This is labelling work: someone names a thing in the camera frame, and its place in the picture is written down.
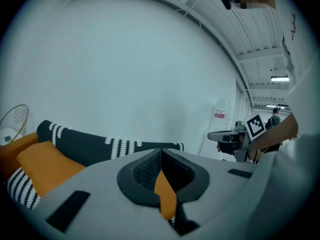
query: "fabric item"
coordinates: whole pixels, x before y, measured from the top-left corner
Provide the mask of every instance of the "fabric item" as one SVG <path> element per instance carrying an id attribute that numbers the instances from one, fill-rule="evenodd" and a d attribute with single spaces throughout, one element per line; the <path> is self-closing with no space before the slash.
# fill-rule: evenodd
<path id="1" fill-rule="evenodd" d="M 160 211 L 162 216 L 166 220 L 173 218 L 176 214 L 177 196 L 162 170 L 156 179 L 154 193 L 160 196 Z"/>
<path id="2" fill-rule="evenodd" d="M 320 50 L 318 39 L 293 0 L 275 0 L 275 6 L 285 42 L 280 44 L 280 47 L 286 51 L 284 60 L 289 80 L 298 83 L 317 57 Z M 290 88 L 295 85 L 294 82 L 289 84 Z"/>
<path id="3" fill-rule="evenodd" d="M 272 127 L 276 127 L 278 124 L 281 123 L 280 115 L 279 114 L 274 114 L 273 120 L 274 120 L 274 125 L 272 125 Z"/>
<path id="4" fill-rule="evenodd" d="M 17 160 L 41 198 L 85 168 L 64 156 L 50 141 L 31 145 Z"/>
<path id="5" fill-rule="evenodd" d="M 101 137 L 71 130 L 48 120 L 38 126 L 36 133 L 40 143 L 51 141 L 66 157 L 86 167 L 145 150 L 160 148 L 184 151 L 183 143 L 141 142 Z"/>
<path id="6" fill-rule="evenodd" d="M 299 126 L 298 137 L 320 133 L 320 52 L 318 57 L 286 98 Z"/>
<path id="7" fill-rule="evenodd" d="M 171 219 L 168 219 L 168 223 L 174 227 L 175 226 L 175 217 L 171 218 Z"/>
<path id="8" fill-rule="evenodd" d="M 41 199 L 32 180 L 21 167 L 5 182 L 5 187 L 13 200 L 29 209 L 34 209 Z"/>
<path id="9" fill-rule="evenodd" d="M 272 116 L 272 117 L 270 117 L 270 118 L 268 119 L 268 121 L 266 122 L 266 124 L 265 124 L 265 129 L 266 129 L 266 130 L 271 129 L 274 124 L 275 124 L 274 116 Z"/>
<path id="10" fill-rule="evenodd" d="M 16 160 L 18 154 L 37 142 L 38 137 L 34 132 L 0 147 L 0 179 L 2 183 L 21 167 Z"/>

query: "orange fabric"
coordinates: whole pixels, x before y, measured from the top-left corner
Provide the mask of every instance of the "orange fabric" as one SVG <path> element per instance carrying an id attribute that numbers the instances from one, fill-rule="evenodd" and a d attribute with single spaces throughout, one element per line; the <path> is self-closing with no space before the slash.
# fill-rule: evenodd
<path id="1" fill-rule="evenodd" d="M 62 154 L 51 141 L 28 147 L 17 156 L 17 160 L 41 198 L 86 168 Z"/>
<path id="2" fill-rule="evenodd" d="M 0 177 L 1 182 L 9 179 L 10 176 L 20 167 L 16 160 L 20 152 L 32 144 L 38 143 L 37 133 L 31 133 L 22 138 L 14 140 L 7 145 L 0 147 Z"/>
<path id="3" fill-rule="evenodd" d="M 169 220 L 176 215 L 177 197 L 162 170 L 155 182 L 154 193 L 160 196 L 160 210 L 162 216 Z"/>

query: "ceiling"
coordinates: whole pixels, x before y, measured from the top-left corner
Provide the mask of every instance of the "ceiling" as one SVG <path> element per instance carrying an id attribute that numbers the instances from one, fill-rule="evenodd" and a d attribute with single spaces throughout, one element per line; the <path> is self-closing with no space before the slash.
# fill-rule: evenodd
<path id="1" fill-rule="evenodd" d="M 287 107 L 288 83 L 272 83 L 272 76 L 286 75 L 280 51 L 282 32 L 271 8 L 226 10 L 220 0 L 161 0 L 184 17 L 192 17 L 210 32 L 238 70 L 237 84 L 253 109 L 266 105 Z"/>

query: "ceiling light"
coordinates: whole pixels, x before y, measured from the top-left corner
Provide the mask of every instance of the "ceiling light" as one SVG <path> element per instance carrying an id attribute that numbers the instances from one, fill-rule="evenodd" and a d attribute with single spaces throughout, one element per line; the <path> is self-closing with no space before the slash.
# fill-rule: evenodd
<path id="1" fill-rule="evenodd" d="M 275 105 L 266 105 L 266 107 L 268 107 L 268 108 L 275 108 L 276 106 L 275 106 Z M 278 108 L 280 108 L 280 109 L 282 109 L 282 110 L 285 109 L 284 106 L 278 106 Z"/>
<path id="2" fill-rule="evenodd" d="M 288 76 L 271 76 L 271 82 L 289 82 Z"/>

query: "cushion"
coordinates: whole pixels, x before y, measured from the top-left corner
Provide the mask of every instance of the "cushion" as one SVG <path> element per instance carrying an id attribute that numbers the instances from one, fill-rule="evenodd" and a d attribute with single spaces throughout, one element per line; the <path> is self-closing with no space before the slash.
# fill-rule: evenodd
<path id="1" fill-rule="evenodd" d="M 38 137 L 34 132 L 0 147 L 0 177 L 2 182 L 9 179 L 20 168 L 20 164 L 16 160 L 19 153 L 35 143 L 38 143 Z"/>
<path id="2" fill-rule="evenodd" d="M 6 181 L 5 187 L 13 200 L 30 209 L 34 209 L 41 199 L 32 180 L 21 167 Z"/>
<path id="3" fill-rule="evenodd" d="M 38 126 L 36 134 L 40 143 L 51 141 L 66 157 L 86 167 L 145 150 L 184 151 L 182 143 L 141 142 L 101 137 L 71 130 L 48 120 Z"/>
<path id="4" fill-rule="evenodd" d="M 17 160 L 41 198 L 85 168 L 64 156 L 50 141 L 31 145 Z"/>

